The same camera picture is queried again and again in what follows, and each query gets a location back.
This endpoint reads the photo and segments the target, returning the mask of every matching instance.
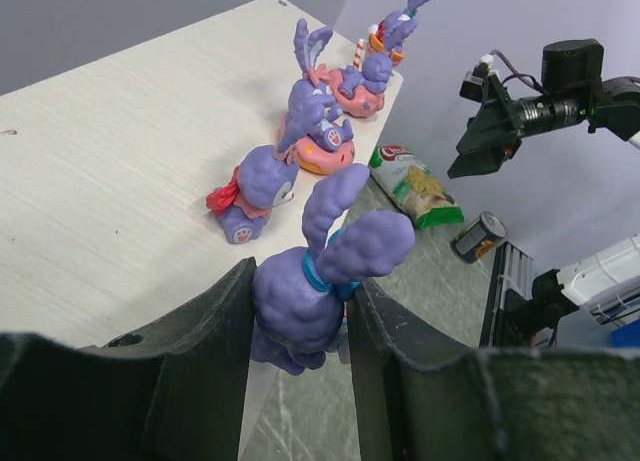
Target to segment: white tabletop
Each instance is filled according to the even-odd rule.
[[[321,26],[287,1],[257,0],[0,97],[0,331],[101,345],[242,258],[305,244],[310,173],[246,245],[229,245],[204,206],[251,148],[274,141],[300,77],[300,17]],[[336,34],[320,62],[344,66],[354,49]],[[385,109],[353,123],[356,161],[401,84],[396,73]]]

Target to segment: chips bag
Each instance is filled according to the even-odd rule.
[[[403,146],[376,147],[371,176],[417,229],[464,222],[462,209],[416,156]]]

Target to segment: blue collar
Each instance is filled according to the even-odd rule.
[[[344,233],[344,229],[339,229],[338,231],[333,233],[333,235],[329,238],[327,244],[332,244],[342,233]],[[308,249],[304,253],[304,257],[302,258],[302,272],[307,278],[307,281],[309,281],[309,284],[313,286],[316,291],[319,291],[321,293],[328,293],[329,291],[334,290],[338,298],[343,302],[349,301],[353,296],[353,292],[355,291],[355,289],[360,285],[358,281],[353,281],[349,284],[334,286],[331,283],[326,283],[325,281],[323,281],[316,271],[316,267],[313,264],[313,259],[311,259],[311,253]]]

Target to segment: soda can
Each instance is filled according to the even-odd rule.
[[[507,237],[507,228],[496,216],[484,212],[451,241],[451,249],[465,263],[475,263]]]

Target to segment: orange toy base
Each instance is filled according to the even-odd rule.
[[[282,133],[283,130],[284,117],[280,121],[279,133]],[[296,153],[302,169],[328,176],[353,164],[356,148],[353,141],[346,141],[336,151],[330,153],[314,143],[309,136],[305,136],[296,143]]]
[[[369,35],[369,44],[367,45],[367,52],[369,53],[385,53],[384,44],[375,34]],[[391,64],[395,68],[404,59],[404,53],[398,53],[397,51],[391,51]]]
[[[384,108],[384,93],[373,94],[360,85],[354,90],[353,97],[349,99],[339,90],[343,81],[342,71],[339,69],[329,71],[329,86],[333,91],[333,96],[338,101],[338,104],[342,106],[345,113],[354,118],[370,118]]]

